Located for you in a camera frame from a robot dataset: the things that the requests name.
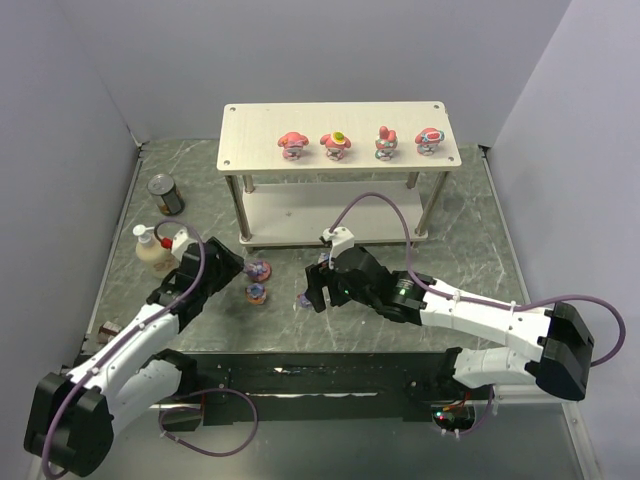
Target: white wall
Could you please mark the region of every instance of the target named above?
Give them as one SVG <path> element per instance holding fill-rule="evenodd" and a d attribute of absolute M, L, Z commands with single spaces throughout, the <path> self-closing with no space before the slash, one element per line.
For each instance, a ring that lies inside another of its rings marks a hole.
<path fill-rule="evenodd" d="M 607 479 L 638 478 L 640 452 L 640 3 L 573 0 L 490 165 L 534 299 L 601 296 L 628 324 L 618 357 L 581 404 Z M 615 322 L 583 308 L 596 354 Z"/>
<path fill-rule="evenodd" d="M 0 478 L 37 382 L 81 344 L 135 145 L 59 5 L 0 3 Z"/>
<path fill-rule="evenodd" d="M 492 145 L 569 0 L 58 0 L 136 138 L 231 102 L 442 100 Z"/>

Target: white shelf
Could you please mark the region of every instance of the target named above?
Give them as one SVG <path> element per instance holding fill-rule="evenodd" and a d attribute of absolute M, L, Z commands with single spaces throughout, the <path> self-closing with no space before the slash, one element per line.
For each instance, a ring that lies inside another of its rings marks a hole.
<path fill-rule="evenodd" d="M 396 155 L 375 158 L 378 129 L 397 132 Z M 416 151 L 414 138 L 426 127 L 442 130 L 445 140 L 432 156 Z M 320 137 L 343 132 L 352 143 L 343 160 L 325 155 Z M 309 138 L 299 160 L 286 160 L 278 139 L 297 131 Z M 225 175 L 346 173 L 358 171 L 446 171 L 461 165 L 453 130 L 442 102 L 263 103 L 233 104 L 224 110 L 218 170 Z"/>
<path fill-rule="evenodd" d="M 375 191 L 390 197 L 407 220 L 412 241 L 425 240 L 414 232 L 422 204 L 418 189 L 404 182 L 336 182 L 256 185 L 243 200 L 252 237 L 240 242 L 252 247 L 321 245 L 320 235 L 356 196 Z M 379 198 L 361 200 L 342 224 L 358 243 L 404 242 L 395 212 Z"/>

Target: lotion bottle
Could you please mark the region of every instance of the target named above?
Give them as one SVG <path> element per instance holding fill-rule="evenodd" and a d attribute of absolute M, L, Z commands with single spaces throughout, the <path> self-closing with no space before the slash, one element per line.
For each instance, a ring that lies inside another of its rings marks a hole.
<path fill-rule="evenodd" d="M 178 260 L 160 245 L 153 235 L 153 227 L 136 225 L 133 234 L 138 237 L 136 256 L 144 263 L 154 277 L 164 278 L 171 270 L 178 268 Z"/>

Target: gray marble surface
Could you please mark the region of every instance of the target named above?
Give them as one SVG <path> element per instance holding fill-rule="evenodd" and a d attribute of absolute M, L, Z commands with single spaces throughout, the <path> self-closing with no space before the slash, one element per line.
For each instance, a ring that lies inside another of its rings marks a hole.
<path fill-rule="evenodd" d="M 152 142 L 143 147 L 142 166 L 124 220 L 107 283 L 99 302 L 92 334 L 105 321 L 126 325 L 147 295 L 158 285 L 135 256 L 132 228 L 153 225 L 163 217 L 146 191 L 157 173 L 171 174 L 187 207 L 179 215 L 206 239 L 217 236 L 247 259 L 271 263 L 266 283 L 268 300 L 249 304 L 240 275 L 212 297 L 197 317 L 169 346 L 182 351 L 441 351 L 452 346 L 487 348 L 489 342 L 443 328 L 395 324 L 372 310 L 350 303 L 322 314 L 295 306 L 306 288 L 304 268 L 317 260 L 320 248 L 257 250 L 246 255 L 238 242 L 238 226 L 224 177 L 216 170 L 216 140 Z M 449 176 L 429 227 L 429 239 L 414 249 L 416 271 L 500 300 L 522 302 L 508 240 L 476 146 L 461 148 L 463 166 Z M 254 177 L 255 183 L 399 179 L 405 174 L 300 175 Z M 435 174 L 422 174 L 418 188 L 426 199 Z M 164 227 L 166 235 L 177 230 Z M 372 246 L 383 265 L 405 269 L 404 246 Z"/>

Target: figurine with pink hair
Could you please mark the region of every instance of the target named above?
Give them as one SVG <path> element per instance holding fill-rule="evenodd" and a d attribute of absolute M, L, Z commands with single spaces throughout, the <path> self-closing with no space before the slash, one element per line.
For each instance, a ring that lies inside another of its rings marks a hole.
<path fill-rule="evenodd" d="M 398 137 L 395 130 L 387 127 L 380 127 L 378 138 L 376 138 L 376 158 L 378 160 L 389 160 L 393 157 L 393 151 L 398 146 Z"/>
<path fill-rule="evenodd" d="M 344 157 L 345 149 L 351 148 L 351 140 L 342 132 L 333 132 L 323 135 L 320 139 L 320 145 L 327 147 L 327 157 L 338 161 Z"/>
<path fill-rule="evenodd" d="M 287 160 L 297 160 L 302 155 L 302 149 L 309 145 L 309 139 L 298 132 L 289 132 L 278 140 L 282 147 L 282 156 Z"/>
<path fill-rule="evenodd" d="M 416 137 L 417 150 L 420 155 L 433 155 L 436 147 L 444 140 L 444 132 L 437 128 L 428 127 Z"/>

